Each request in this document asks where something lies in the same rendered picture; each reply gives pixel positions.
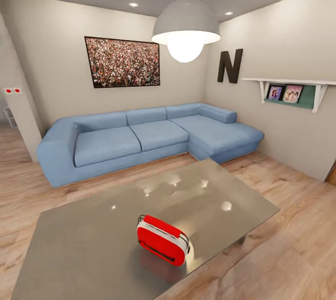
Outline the radio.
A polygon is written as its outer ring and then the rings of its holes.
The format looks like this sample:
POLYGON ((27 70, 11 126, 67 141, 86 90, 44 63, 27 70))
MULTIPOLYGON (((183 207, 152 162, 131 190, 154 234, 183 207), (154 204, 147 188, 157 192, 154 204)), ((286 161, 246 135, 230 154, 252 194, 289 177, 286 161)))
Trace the radio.
POLYGON ((189 239, 181 230, 152 216, 138 221, 139 243, 156 256, 182 266, 190 252, 189 239))

